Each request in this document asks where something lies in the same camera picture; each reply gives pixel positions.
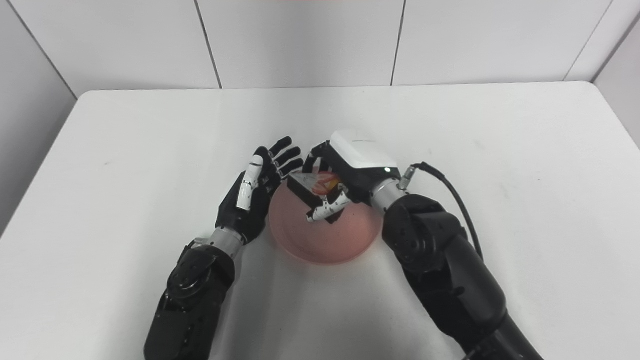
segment white device housing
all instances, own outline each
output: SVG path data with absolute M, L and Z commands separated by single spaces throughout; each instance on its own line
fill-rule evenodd
M 330 145 L 353 168 L 397 168 L 397 163 L 367 133 L 354 129 L 338 130 Z

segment robot finger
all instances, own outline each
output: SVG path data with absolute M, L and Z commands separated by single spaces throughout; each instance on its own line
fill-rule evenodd
M 349 204 L 351 204 L 351 200 L 347 197 L 345 192 L 340 192 L 340 195 L 338 195 L 333 202 L 329 202 L 329 200 L 325 198 L 322 205 L 307 213 L 307 221 L 316 222 L 324 220 L 336 213 L 339 213 Z
M 293 141 L 290 136 L 285 136 L 282 139 L 278 140 L 278 142 L 269 149 L 269 155 L 271 158 L 275 158 L 280 151 L 286 149 L 289 145 L 291 145 Z
M 298 158 L 288 162 L 281 168 L 276 168 L 272 165 L 261 175 L 260 182 L 264 186 L 277 186 L 286 179 L 291 172 L 299 169 L 302 164 L 302 159 Z
M 285 151 L 282 155 L 280 155 L 279 157 L 277 157 L 275 160 L 273 160 L 273 163 L 275 165 L 276 168 L 281 167 L 282 165 L 285 165 L 287 163 L 287 161 L 293 159 L 293 158 L 297 158 L 298 156 L 300 156 L 302 152 L 300 151 L 299 147 L 292 147 L 291 149 Z
M 302 159 L 300 159 L 300 158 L 292 160 L 292 161 L 288 162 L 286 165 L 284 165 L 283 167 L 280 167 L 278 169 L 278 173 L 280 174 L 280 176 L 284 180 L 284 179 L 287 178 L 287 176 L 289 176 L 289 174 L 291 174 L 295 170 L 301 168 L 303 166 L 303 164 L 304 164 L 304 161 L 302 161 Z
M 314 171 L 314 164 L 318 158 L 322 158 L 324 153 L 324 149 L 326 148 L 328 142 L 323 142 L 318 146 L 311 149 L 309 155 L 307 156 L 307 160 L 305 164 L 302 166 L 302 172 L 305 174 L 311 174 Z
M 240 190 L 238 192 L 238 199 L 236 200 L 236 207 L 247 212 L 251 211 L 251 195 L 253 190 L 259 185 L 259 178 L 262 174 L 262 169 L 265 167 L 265 161 L 271 161 L 271 158 L 267 155 L 264 158 L 267 149 L 265 147 L 259 147 L 249 163 L 249 167 L 244 172 L 242 182 L 240 183 Z
M 324 159 L 320 159 L 320 167 L 318 168 L 318 172 L 320 171 L 329 171 L 329 163 Z

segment white finger segment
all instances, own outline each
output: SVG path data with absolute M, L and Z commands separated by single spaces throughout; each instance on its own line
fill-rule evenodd
M 260 177 L 260 172 L 262 172 L 263 164 L 264 160 L 262 156 L 253 155 L 251 163 L 249 163 L 249 167 L 246 169 L 242 183 L 240 184 L 240 192 L 238 193 L 238 200 L 236 202 L 238 209 L 247 212 L 251 211 L 251 195 L 253 190 L 258 187 L 258 178 Z

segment black finger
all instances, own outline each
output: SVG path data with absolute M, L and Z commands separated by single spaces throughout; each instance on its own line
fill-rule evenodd
M 269 149 L 269 152 L 271 153 L 272 156 L 276 156 L 280 151 L 282 151 L 283 149 L 285 149 L 287 146 L 291 145 L 293 143 L 293 141 L 291 140 L 290 136 L 286 136 L 280 140 L 278 140 L 278 142 Z
M 258 155 L 262 158 L 263 171 L 264 171 L 264 168 L 266 168 L 271 164 L 271 157 L 269 156 L 269 151 L 267 150 L 266 147 L 260 146 L 258 149 L 255 150 L 253 155 Z
M 307 160 L 305 160 L 304 165 L 302 166 L 302 172 L 305 174 L 311 174 L 314 171 L 314 164 L 316 163 L 317 157 L 309 154 L 307 156 Z
M 301 153 L 302 151 L 300 151 L 300 148 L 297 146 L 285 151 L 284 154 L 277 157 L 277 159 L 274 161 L 276 167 L 281 167 L 282 165 L 286 164 L 287 161 L 300 156 Z
M 288 162 L 288 164 L 286 164 L 285 166 L 279 168 L 278 171 L 279 171 L 280 175 L 282 176 L 282 179 L 285 179 L 287 176 L 289 176 L 289 174 L 291 172 L 301 168 L 303 164 L 304 164 L 304 161 L 302 161 L 302 159 L 298 158 L 298 159 L 295 159 L 293 161 Z
M 324 159 L 320 159 L 320 167 L 318 168 L 318 171 L 329 171 L 329 163 Z
M 273 186 L 274 184 L 280 184 L 282 182 L 282 176 L 280 176 L 275 166 L 271 166 L 260 176 L 260 181 L 263 185 L 270 184 Z

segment wall seam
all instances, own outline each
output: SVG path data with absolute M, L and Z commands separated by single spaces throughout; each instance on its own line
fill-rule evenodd
M 207 28 L 204 25 L 204 19 L 202 18 L 202 12 L 200 11 L 200 4 L 198 0 L 193 0 L 198 12 L 198 18 L 200 19 L 200 26 L 202 27 L 202 33 L 204 34 L 204 41 L 207 43 L 207 50 L 209 51 L 209 57 L 213 64 L 213 71 L 216 73 L 216 80 L 218 80 L 218 86 L 222 89 L 222 82 L 220 81 L 220 74 L 218 73 L 218 67 L 216 66 L 216 60 L 213 58 L 213 51 L 211 50 L 211 43 L 209 42 L 209 34 L 207 34 Z
M 33 33 L 31 32 L 31 29 L 29 29 L 29 26 L 27 26 L 27 23 L 24 22 L 24 19 L 22 19 L 22 17 L 18 13 L 18 10 L 15 9 L 15 6 L 11 3 L 10 0 L 6 0 L 6 2 L 7 2 L 7 4 L 9 4 L 9 7 L 11 8 L 11 10 L 15 14 L 15 16 L 18 17 L 18 20 L 20 21 L 20 23 L 22 24 L 24 29 L 27 31 L 29 36 L 33 39 L 34 43 L 36 43 L 36 46 L 38 46 L 38 49 L 40 49 L 40 52 L 47 59 L 47 61 L 49 62 L 49 65 L 51 65 L 51 67 L 53 68 L 53 71 L 56 72 L 56 74 L 60 77 L 60 80 L 62 80 L 62 83 L 65 84 L 65 86 L 67 87 L 67 89 L 71 93 L 71 96 L 73 96 L 75 100 L 78 100 L 78 97 L 76 96 L 76 93 L 74 93 L 74 91 L 71 90 L 71 86 L 69 86 L 69 84 L 67 83 L 67 80 L 65 80 L 65 78 L 62 76 L 62 74 L 60 74 L 60 71 L 58 70 L 58 68 L 53 64 L 53 61 L 51 61 L 51 58 L 44 51 L 44 48 L 42 47 L 42 45 L 40 45 L 40 43 L 38 42 L 38 39 L 36 39 L 36 37 L 33 35 Z

